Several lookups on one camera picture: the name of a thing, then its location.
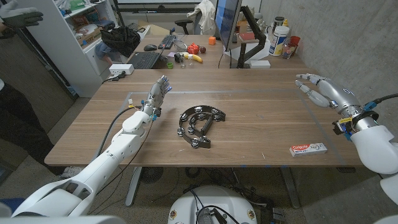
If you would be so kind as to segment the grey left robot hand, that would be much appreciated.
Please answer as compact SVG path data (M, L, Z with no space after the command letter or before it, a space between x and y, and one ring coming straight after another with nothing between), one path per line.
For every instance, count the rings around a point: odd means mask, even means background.
M152 115L156 108L160 108L163 103L165 94L168 93L172 87L170 86L169 79L163 75L152 86L147 94L147 99L144 101L142 111Z

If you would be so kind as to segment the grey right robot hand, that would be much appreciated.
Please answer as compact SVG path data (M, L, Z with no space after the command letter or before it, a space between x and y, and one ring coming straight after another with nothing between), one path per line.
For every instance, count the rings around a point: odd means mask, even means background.
M311 90L301 81L295 81L296 86L317 106L335 109L344 118L355 117L362 112L361 104L353 92L329 78L311 73L299 74L296 77L308 80L318 87L318 91Z

